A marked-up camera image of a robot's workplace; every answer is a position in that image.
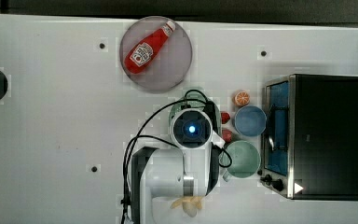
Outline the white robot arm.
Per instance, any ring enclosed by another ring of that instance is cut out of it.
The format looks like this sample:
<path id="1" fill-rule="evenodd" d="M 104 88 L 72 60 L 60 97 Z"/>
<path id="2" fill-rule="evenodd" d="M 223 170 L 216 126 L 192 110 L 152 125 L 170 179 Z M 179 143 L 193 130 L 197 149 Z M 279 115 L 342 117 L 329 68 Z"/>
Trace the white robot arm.
<path id="1" fill-rule="evenodd" d="M 131 158 L 131 221 L 156 224 L 152 200 L 157 197 L 208 195 L 218 182 L 221 137 L 215 107 L 187 108 L 171 116 L 173 149 L 142 147 Z"/>

